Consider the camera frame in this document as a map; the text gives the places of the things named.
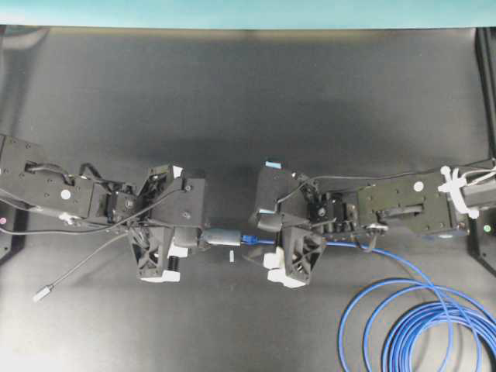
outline cable connector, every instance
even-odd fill
[[[53,284],[48,284],[41,288],[34,296],[33,296],[33,302],[38,302],[43,300],[47,295],[50,294],[50,292],[55,288]]]
[[[241,243],[247,246],[255,246],[258,244],[258,237],[255,235],[241,235]]]

